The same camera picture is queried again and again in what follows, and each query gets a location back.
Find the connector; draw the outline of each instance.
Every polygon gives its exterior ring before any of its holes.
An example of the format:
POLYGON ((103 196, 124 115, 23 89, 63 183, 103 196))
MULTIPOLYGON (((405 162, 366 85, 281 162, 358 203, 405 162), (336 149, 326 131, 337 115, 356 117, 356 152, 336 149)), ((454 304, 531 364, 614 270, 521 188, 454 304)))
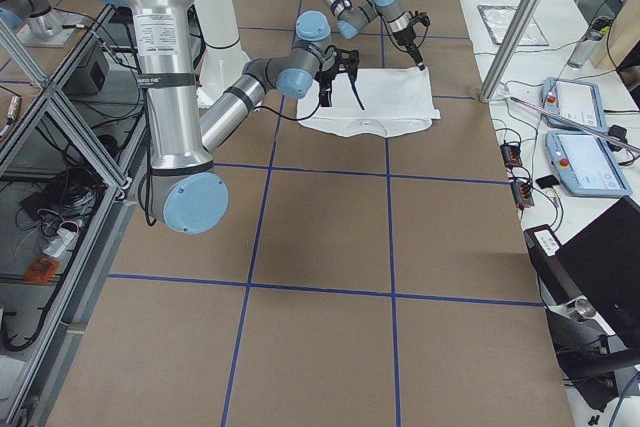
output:
POLYGON ((516 207, 519 210, 524 210, 528 207, 533 207, 533 195, 531 192, 533 187, 530 182, 525 182, 520 179, 511 181, 511 193, 513 194, 513 200, 516 203, 516 207))
POLYGON ((504 166, 507 169, 522 167, 522 159, 520 158, 520 147, 517 145, 504 143, 500 146, 500 154, 504 166))

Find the cable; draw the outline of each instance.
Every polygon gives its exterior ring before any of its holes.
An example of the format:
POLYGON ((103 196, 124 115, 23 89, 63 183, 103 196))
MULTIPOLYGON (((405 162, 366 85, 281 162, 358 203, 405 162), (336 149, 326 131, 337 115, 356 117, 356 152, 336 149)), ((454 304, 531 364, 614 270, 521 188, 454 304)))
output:
POLYGON ((538 189, 537 187, 533 187, 533 190, 535 190, 536 192, 538 192, 540 195, 542 195, 545 199, 547 199, 549 202, 551 202, 551 205, 553 205, 553 209, 555 211, 555 216, 553 218, 553 222, 551 222, 551 224, 549 224, 549 226, 552 228, 553 230, 553 225, 558 221, 558 219, 560 218, 560 209, 558 209, 558 206, 556 205, 556 203, 553 201, 553 199, 551 197, 549 197, 547 194, 545 194, 542 190, 538 189))
MULTIPOLYGON (((102 184, 98 183, 96 185, 96 191, 95 191, 95 196, 94 196, 94 204, 93 204, 93 208, 91 209, 91 212, 89 214, 83 215, 83 217, 88 217, 89 220, 87 221, 87 224, 91 222, 91 219, 93 218, 93 216, 95 215, 95 211, 97 210, 96 207, 98 205, 100 205, 102 203, 102 184)), ((78 242, 76 245, 82 245, 82 241, 84 239, 84 235, 86 234, 86 230, 81 230, 79 233, 79 237, 78 237, 78 242)), ((75 256, 78 253, 78 249, 75 249, 72 253, 71 259, 69 260, 68 265, 71 265, 74 260, 75 260, 75 256)), ((51 296, 49 297, 49 299, 47 300, 47 302, 45 303, 45 305, 41 308, 39 308, 40 310, 40 318, 38 320, 38 324, 35 328, 35 330, 33 331, 33 333, 28 336, 28 337, 24 337, 24 342, 22 344, 14 344, 13 340, 16 338, 16 335, 10 335, 9 334, 9 328, 6 322, 6 317, 7 316, 14 316, 16 315, 16 312, 6 312, 5 311, 5 315, 2 317, 2 321, 0 322, 0 340, 2 342, 2 346, 8 350, 9 352, 22 352, 26 349, 28 349, 31 345, 33 345, 35 343, 35 341, 38 339, 38 337, 40 336, 40 333, 42 332, 42 328, 44 327, 44 323, 45 320, 49 314, 49 311, 51 310, 51 307, 53 306, 54 301, 56 300, 58 293, 60 292, 60 290, 62 289, 62 287, 65 285, 65 280, 66 277, 68 275, 70 269, 65 269, 65 271, 60 274, 60 278, 58 280, 58 282, 56 282, 54 288, 53 288, 53 292, 51 293, 51 296)))
POLYGON ((152 166, 151 166, 151 124, 150 124, 150 115, 149 115, 149 100, 148 100, 148 92, 145 89, 143 91, 143 104, 142 104, 142 110, 144 112, 144 119, 146 121, 146 133, 147 133, 147 172, 144 175, 144 177, 140 180, 140 184, 138 185, 138 200, 140 201, 140 204, 142 205, 142 208, 144 210, 144 218, 145 221, 147 222, 147 225, 149 227, 153 227, 156 222, 157 219, 154 219, 151 215, 151 206, 153 205, 153 186, 151 185, 152 183, 152 175, 151 175, 151 170, 152 170, 152 166), (140 198, 140 193, 142 191, 141 187, 142 187, 142 183, 144 182, 145 184, 145 198, 144 198, 144 203, 142 202, 142 199, 140 198))
POLYGON ((502 142, 504 144, 507 144, 507 142, 506 142, 507 132, 513 132, 514 134, 516 134, 518 136, 518 141, 517 141, 518 146, 520 146, 520 144, 522 144, 522 136, 520 135, 520 132, 518 132, 517 130, 512 129, 510 127, 506 127, 506 126, 505 127, 501 127, 499 129, 494 129, 494 130, 496 132, 503 132, 504 131, 504 136, 502 137, 502 142))
POLYGON ((284 115, 280 112, 278 112, 275 109, 272 109, 271 107, 267 107, 266 105, 262 105, 260 107, 257 107, 255 110, 259 110, 259 109, 265 109, 268 110, 269 112, 273 112, 274 114, 276 114, 278 117, 284 119, 284 120, 289 120, 291 122, 301 122, 303 120, 308 120, 311 117, 313 117, 314 115, 316 115, 316 112, 318 112, 318 110, 320 109, 320 102, 318 102, 318 105, 316 105, 316 108, 313 109, 313 112, 311 112, 309 115, 305 116, 305 117, 300 117, 298 119, 296 119, 295 117, 289 117, 287 115, 284 115))
POLYGON ((11 90, 9 87, 5 87, 4 85, 0 85, 0 89, 5 90, 5 91, 9 92, 10 94, 15 95, 16 97, 22 97, 15 90, 11 90))
POLYGON ((622 401, 625 399, 627 392, 629 391, 629 389, 631 388, 634 382, 639 382, 639 381, 640 381, 640 372, 636 372, 636 375, 631 377, 629 382, 627 382, 627 385, 622 390, 622 394, 620 394, 620 398, 618 399, 616 408, 613 411, 613 415, 611 416, 611 421, 609 422, 609 427, 613 427, 613 424, 615 423, 616 418, 618 417, 618 413, 620 412, 620 407, 622 407, 622 401))
POLYGON ((627 152, 631 155, 631 159, 618 162, 618 165, 621 167, 630 167, 636 162, 636 160, 640 159, 640 155, 635 155, 630 150, 627 150, 627 152))
POLYGON ((604 109, 605 114, 610 115, 624 115, 624 114, 640 114, 640 110, 607 110, 604 109))
POLYGON ((86 102, 84 100, 73 100, 73 102, 77 103, 77 104, 82 104, 84 105, 87 109, 95 112, 98 115, 101 115, 102 117, 105 117, 107 119, 111 119, 111 120, 124 120, 127 119, 131 116, 131 114, 133 114, 136 110, 138 110, 138 107, 140 107, 139 103, 137 102, 134 107, 129 110, 129 112, 122 114, 122 115, 109 115, 109 114, 105 114, 104 112, 102 112, 101 110, 96 109, 95 107, 93 107, 89 102, 86 102))

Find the white pillar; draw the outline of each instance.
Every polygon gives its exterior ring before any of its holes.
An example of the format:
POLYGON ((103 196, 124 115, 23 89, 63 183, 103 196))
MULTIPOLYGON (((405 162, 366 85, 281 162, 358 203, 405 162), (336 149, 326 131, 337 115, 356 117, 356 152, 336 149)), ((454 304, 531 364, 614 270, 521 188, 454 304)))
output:
MULTIPOLYGON (((239 39, 232 0, 195 0, 195 5, 207 44, 224 47, 239 39)), ((200 71, 202 87, 198 89, 198 104, 211 106, 242 74, 248 61, 240 42, 224 50, 207 47, 200 71)))

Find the metal frame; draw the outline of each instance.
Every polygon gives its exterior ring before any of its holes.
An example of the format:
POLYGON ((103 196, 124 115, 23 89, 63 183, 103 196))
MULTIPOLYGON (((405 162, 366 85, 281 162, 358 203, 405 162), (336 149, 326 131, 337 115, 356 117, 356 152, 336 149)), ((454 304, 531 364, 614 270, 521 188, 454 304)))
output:
MULTIPOLYGON (((112 11, 105 8, 97 17, 97 22, 102 24, 111 15, 112 11)), ((40 88, 40 93, 29 110, 0 147, 0 174, 19 155, 37 124, 45 115, 49 115, 69 141, 82 152, 106 185, 101 203, 96 206, 91 224, 78 246, 73 262, 67 266, 64 284, 51 306, 40 336, 29 348, 27 363, 14 391, 8 399, 0 402, 0 425, 15 425, 25 400, 33 393, 41 399, 32 406, 33 412, 29 412, 29 417, 38 419, 38 422, 46 420, 79 345, 80 336, 71 335, 65 321, 88 321, 133 210, 130 203, 114 202, 119 197, 122 186, 127 183, 130 166, 136 161, 138 145, 145 133, 144 121, 136 125, 118 164, 61 90, 87 49, 92 46, 93 39, 93 35, 86 32, 62 65, 48 77, 13 32, 0 20, 0 46, 5 47, 32 84, 40 88)))
POLYGON ((533 13, 535 12, 541 0, 521 0, 507 33, 505 34, 502 45, 498 49, 498 53, 493 59, 493 63, 487 72, 485 81, 480 90, 480 101, 489 102, 498 88, 498 84, 502 79, 507 66, 511 61, 520 39, 524 34, 533 13))

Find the black cable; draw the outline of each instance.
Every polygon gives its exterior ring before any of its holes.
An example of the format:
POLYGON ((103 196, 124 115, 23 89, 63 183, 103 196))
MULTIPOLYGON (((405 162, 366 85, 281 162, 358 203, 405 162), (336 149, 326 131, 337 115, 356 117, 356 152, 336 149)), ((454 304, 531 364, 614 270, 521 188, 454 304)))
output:
MULTIPOLYGON (((102 29, 102 31, 107 35, 107 37, 109 38, 109 40, 113 43, 113 45, 118 45, 118 42, 113 38, 113 36, 109 33, 109 31, 107 30, 107 28, 102 24, 101 21, 99 21, 98 19, 96 19, 95 17, 89 15, 89 14, 85 14, 84 12, 75 12, 73 10, 66 10, 66 9, 61 9, 60 7, 54 7, 54 10, 58 10, 60 12, 65 12, 67 14, 75 14, 75 15, 82 15, 84 17, 87 17, 88 19, 91 19, 93 22, 96 23, 96 25, 102 29)), ((93 35, 97 36, 98 39, 100 40, 100 42, 104 42, 103 39, 100 38, 100 36, 93 30, 91 30, 91 28, 86 27, 86 29, 89 32, 93 32, 93 35)), ((122 67, 126 68, 126 69, 134 69, 133 66, 127 64, 125 61, 123 61, 122 59, 120 59, 115 52, 113 52, 112 55, 113 59, 115 60, 115 62, 117 62, 119 65, 121 65, 122 67)))
POLYGON ((605 114, 623 115, 623 114, 640 114, 640 110, 607 110, 603 111, 605 114))
POLYGON ((272 109, 271 107, 267 107, 266 105, 261 105, 260 107, 257 107, 255 110, 258 110, 258 109, 265 109, 265 110, 268 110, 269 112, 273 112, 278 117, 283 118, 284 120, 289 120, 291 122, 301 122, 303 120, 308 120, 311 117, 313 117, 314 115, 316 115, 316 112, 318 112, 318 110, 320 109, 320 102, 318 102, 318 105, 316 105, 316 108, 313 109, 313 112, 311 112, 309 115, 307 115, 305 117, 300 117, 298 119, 296 119, 295 117, 289 117, 287 115, 284 115, 284 114, 278 112, 277 110, 272 109))
POLYGON ((157 219, 154 219, 151 215, 151 206, 153 205, 153 186, 152 184, 152 175, 151 175, 151 124, 150 124, 150 115, 149 115, 149 100, 148 100, 148 92, 145 90, 143 92, 143 103, 142 103, 142 111, 144 112, 144 119, 146 122, 146 133, 147 133, 147 172, 144 177, 140 180, 140 184, 138 187, 138 200, 142 205, 144 210, 144 218, 149 227, 153 227, 157 219), (142 182, 145 183, 145 198, 144 202, 140 198, 140 192, 142 182))
POLYGON ((640 159, 640 155, 635 155, 630 150, 627 150, 627 152, 631 154, 631 159, 618 162, 618 165, 621 167, 630 167, 636 162, 636 160, 640 159))
POLYGON ((520 135, 520 132, 518 132, 515 129, 512 129, 510 127, 501 127, 499 129, 494 129, 496 132, 504 132, 504 137, 502 138, 502 142, 507 143, 506 142, 506 137, 507 137, 507 132, 513 132, 514 134, 516 134, 518 136, 518 146, 520 144, 522 144, 522 136, 520 135))
POLYGON ((105 117, 107 119, 112 119, 112 120, 124 120, 124 119, 130 117, 131 114, 133 114, 136 110, 138 110, 138 107, 140 107, 140 105, 138 103, 136 103, 134 105, 134 107, 131 110, 129 110, 127 113, 125 113, 125 114, 122 114, 122 115, 110 115, 110 114, 106 114, 106 113, 102 112, 101 110, 96 109, 89 102, 86 102, 84 100, 77 100, 76 99, 76 100, 73 100, 73 102, 77 103, 77 104, 82 104, 87 109, 95 112, 96 114, 101 115, 102 117, 105 117))
MULTIPOLYGON (((92 172, 90 172, 89 170, 87 170, 93 177, 94 179, 96 179, 95 175, 93 175, 92 172)), ((89 214, 86 215, 86 217, 89 219, 87 221, 87 224, 89 224, 91 222, 91 220, 93 219, 93 216, 95 215, 96 212, 96 207, 99 206, 102 203, 102 199, 103 199, 103 188, 102 188, 102 184, 100 182, 97 183, 97 185, 95 186, 96 190, 95 190, 95 196, 94 196, 94 204, 93 204, 93 208, 91 209, 91 212, 89 214)), ((86 229, 81 229, 79 237, 78 237, 78 241, 76 242, 76 245, 82 245, 82 242, 84 240, 84 236, 86 235, 86 229)), ((75 256, 78 253, 78 249, 74 249, 71 259, 69 260, 68 265, 72 265, 74 260, 75 260, 75 256)), ((38 320, 38 325, 36 326, 34 332, 29 336, 29 337, 25 337, 24 340, 25 342, 23 342, 22 344, 16 345, 13 343, 13 340, 15 339, 16 335, 11 336, 9 334, 9 328, 6 324, 6 320, 5 318, 7 317, 7 315, 15 315, 15 313, 7 313, 5 312, 5 315, 2 317, 2 321, 0 322, 0 340, 2 342, 2 346, 8 350, 9 352, 22 352, 24 350, 26 350, 27 348, 29 348, 31 345, 33 345, 35 343, 35 341, 38 339, 38 337, 40 336, 40 333, 42 332, 42 328, 44 326, 45 320, 49 314, 49 311, 51 310, 51 307, 53 306, 54 301, 56 300, 58 293, 60 292, 60 290, 62 289, 62 287, 65 285, 65 280, 67 278, 68 272, 70 269, 65 269, 64 272, 62 274, 60 274, 60 278, 58 280, 58 282, 56 282, 54 288, 53 288, 53 292, 51 293, 51 296, 49 297, 49 299, 47 300, 46 304, 40 308, 40 318, 38 320)))
POLYGON ((15 95, 16 97, 21 97, 21 95, 18 94, 15 90, 11 90, 9 87, 5 87, 4 85, 0 85, 0 89, 5 90, 10 94, 15 95))

